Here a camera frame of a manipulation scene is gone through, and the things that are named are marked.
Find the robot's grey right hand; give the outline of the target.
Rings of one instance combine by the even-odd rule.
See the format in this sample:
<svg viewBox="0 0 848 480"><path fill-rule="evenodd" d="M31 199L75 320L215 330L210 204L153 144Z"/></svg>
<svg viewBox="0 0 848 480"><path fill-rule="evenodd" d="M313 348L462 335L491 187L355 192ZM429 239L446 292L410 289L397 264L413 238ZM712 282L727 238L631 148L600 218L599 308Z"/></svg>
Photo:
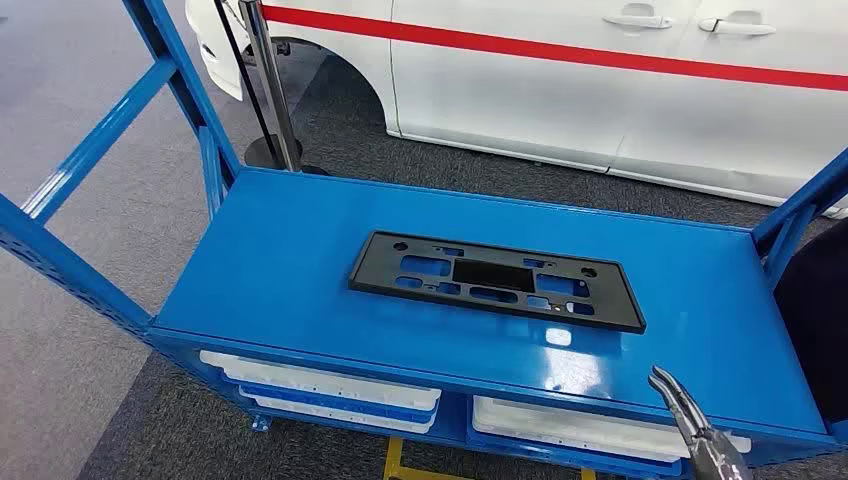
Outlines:
<svg viewBox="0 0 848 480"><path fill-rule="evenodd" d="M650 386L663 398L690 452L696 479L753 479L743 456L715 429L683 385L668 371L652 367Z"/></svg>

